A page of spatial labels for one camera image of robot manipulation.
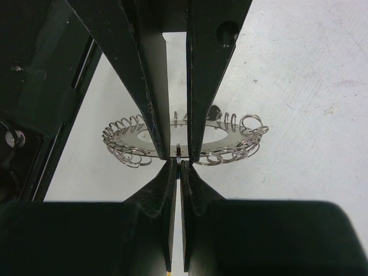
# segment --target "black panel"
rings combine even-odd
[[[19,179],[17,198],[32,200],[48,187],[101,51],[63,0],[8,1],[0,28],[0,119],[26,138],[4,174]]]
[[[224,200],[181,165],[185,270],[190,276],[368,275],[359,240],[327,202]]]
[[[145,0],[68,0],[140,109],[161,159],[170,154],[166,42]]]
[[[187,25],[188,149],[200,159],[207,113],[235,49],[252,0],[189,1]]]
[[[176,173],[167,161],[123,203],[0,205],[0,275],[166,276]]]

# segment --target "metal ring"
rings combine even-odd
[[[250,149],[249,149],[249,151],[248,152],[251,152],[252,150],[254,150],[254,148],[255,147],[257,147],[257,149],[254,151],[254,152],[252,152],[252,153],[250,153],[250,154],[248,154],[248,156],[247,157],[245,157],[245,158],[249,158],[249,157],[251,157],[252,155],[255,155],[258,151],[259,151],[259,148],[260,148],[260,144],[259,143],[255,143]]]
[[[237,160],[241,160],[241,159],[244,159],[248,156],[248,152],[246,151],[245,148],[242,148],[242,147],[234,147],[234,149],[236,150],[236,153],[238,154],[239,152],[243,151],[243,154],[242,155],[239,155]]]
[[[209,157],[211,157],[211,156],[215,156],[217,158],[218,162],[210,160]],[[224,158],[221,155],[215,154],[213,152],[206,152],[202,155],[202,157],[206,157],[208,163],[198,161],[196,164],[202,165],[202,166],[215,166],[215,165],[221,164],[224,160]]]
[[[102,132],[103,134],[110,136],[111,134],[113,134],[113,130],[109,127],[106,127],[105,130]]]
[[[111,129],[111,131],[112,131],[112,132],[114,132],[113,127],[118,128],[118,127],[117,127],[117,125],[116,125],[116,122],[111,122],[111,123],[109,124],[109,129]]]
[[[148,154],[148,152],[147,151],[145,151],[145,150],[143,150],[143,149],[140,149],[140,148],[125,148],[124,150],[123,150],[123,152],[122,152],[122,154],[131,154],[131,152],[142,152],[142,153],[144,153],[144,154]],[[140,166],[147,166],[147,165],[149,165],[149,164],[151,164],[152,163],[152,158],[151,157],[148,157],[148,156],[140,156],[140,155],[138,155],[139,157],[140,157],[140,161],[139,161],[139,165]],[[145,163],[142,163],[142,157],[147,157],[147,158],[149,158],[149,161],[148,162],[145,162]]]
[[[138,125],[138,124],[139,124],[138,119],[137,119],[136,117],[134,117],[134,116],[130,116],[130,117],[129,117],[129,121],[131,122],[131,125],[133,124],[133,123],[132,123],[132,119],[133,119],[133,120],[135,120],[136,125]]]
[[[252,132],[257,135],[257,133],[262,133],[262,135],[266,134],[270,130],[267,126],[260,126],[259,128],[255,128],[252,130]]]
[[[127,126],[126,126],[126,125],[125,125],[121,120],[120,120],[120,121],[116,121],[116,124],[117,124],[117,125],[119,125],[119,124],[120,124],[120,125],[122,126],[122,127],[119,127],[119,126],[118,126],[119,130],[120,130],[120,129],[122,129],[122,128],[126,128],[126,127],[127,127]]]
[[[120,129],[120,134],[124,135],[126,134],[127,132],[129,131],[129,127],[128,128],[123,128],[123,129]]]
[[[224,123],[225,123],[225,124],[228,124],[228,123],[229,123],[229,113],[228,113],[228,112],[226,112],[226,113],[225,113],[225,116],[224,116]]]
[[[129,159],[124,157],[124,154],[122,153],[122,151],[120,151],[122,147],[116,147],[113,150],[113,155],[115,156],[115,158],[117,160],[119,160],[121,163],[123,163],[124,165],[130,167],[130,168],[139,168],[140,164],[139,163],[135,163],[135,162],[131,162]]]
[[[142,129],[142,127],[144,126],[144,124],[140,124],[138,125],[137,131],[140,131]]]
[[[120,152],[120,157],[122,159],[126,159],[128,160],[130,163],[132,164],[140,164],[142,162],[142,156],[141,155],[134,155],[134,156],[138,156],[139,157],[139,161],[133,162],[133,155],[132,152],[137,152],[138,150],[133,149],[133,148],[124,148],[121,152]]]
[[[226,154],[231,154],[232,157],[230,159],[225,159],[223,155],[226,155]],[[231,162],[238,160],[237,153],[233,149],[229,149],[228,152],[225,154],[222,154],[221,157],[223,157],[223,164],[231,163]]]
[[[132,125],[132,123],[131,123],[131,122],[129,122],[129,120],[128,120],[127,118],[122,118],[122,119],[121,119],[121,122],[123,122],[123,121],[126,121],[126,122],[128,123],[128,125],[129,125],[129,126],[131,126],[131,125]]]
[[[260,126],[261,126],[261,127],[263,127],[262,120],[259,118],[259,116],[258,116],[258,115],[256,115],[256,114],[252,114],[252,113],[251,113],[251,114],[246,114],[246,115],[244,115],[244,116],[240,119],[239,124],[240,124],[240,125],[242,125],[244,128],[249,129],[248,127],[246,127],[246,126],[244,125],[244,120],[245,120],[245,119],[248,119],[248,118],[256,119],[257,121],[259,121],[259,122],[260,122]]]
[[[114,151],[114,147],[113,146],[114,145],[116,146],[116,144],[114,144],[114,143],[109,143],[109,144],[106,145],[106,147],[108,148],[108,151],[110,153],[113,153],[113,151]]]
[[[215,121],[219,122],[221,120],[221,117],[223,116],[223,113],[221,111],[219,111],[216,114],[216,118],[214,119]]]
[[[244,145],[246,145],[246,144],[248,144],[248,143],[251,143],[252,142],[252,139],[253,139],[253,136],[251,136],[251,137],[249,137],[248,139],[243,139],[242,141],[240,141],[237,145],[236,145],[236,147],[241,147],[241,146],[244,146]]]
[[[136,131],[136,129],[137,129],[137,127],[138,127],[139,125],[132,125],[132,127],[131,127],[131,132],[133,133],[134,131]]]
[[[174,112],[174,126],[175,128],[178,127],[178,112]]]
[[[230,123],[231,123],[232,126],[236,125],[236,114],[235,113],[232,113]]]

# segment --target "center hole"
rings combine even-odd
[[[170,126],[171,133],[171,145],[187,145],[187,126],[186,125],[175,125]],[[203,138],[203,143],[211,143],[219,141],[228,136],[228,133],[221,128],[214,128],[212,126],[206,126],[205,136]],[[138,139],[144,142],[152,143],[150,133],[148,130],[142,131],[137,135]]]

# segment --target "screw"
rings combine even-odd
[[[21,131],[16,131],[16,134],[18,136],[18,148],[21,148],[25,144],[24,134]],[[5,134],[5,141],[9,146],[14,148],[14,137],[9,131]]]

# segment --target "shiny metal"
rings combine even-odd
[[[201,149],[201,159],[197,164],[203,166],[215,166],[218,164],[232,163],[238,160],[249,158],[258,152],[262,136],[269,131],[269,128],[263,125],[262,120],[255,114],[246,114],[236,124],[236,114],[225,113],[224,120],[221,120],[222,112],[219,112],[215,121],[207,121],[207,127],[222,129],[227,132],[227,136],[221,140],[205,143]],[[187,115],[183,120],[178,120],[178,113],[174,112],[174,120],[171,125],[187,125]],[[245,125],[245,119],[254,119],[260,123],[260,126],[251,129]],[[146,131],[147,126],[140,115],[130,116],[129,120],[122,118],[119,121],[111,122],[103,131],[103,142],[121,163],[126,166],[138,168],[149,165],[152,158],[157,158],[158,154],[152,143],[140,140],[137,135]],[[138,160],[133,161],[133,156],[139,156]],[[188,147],[186,145],[172,145],[170,147],[170,157],[188,158]]]
[[[21,131],[15,131],[18,136],[18,148],[21,148],[25,144],[25,137],[24,134]],[[14,137],[13,135],[8,131],[5,134],[5,141],[6,143],[14,148]]]

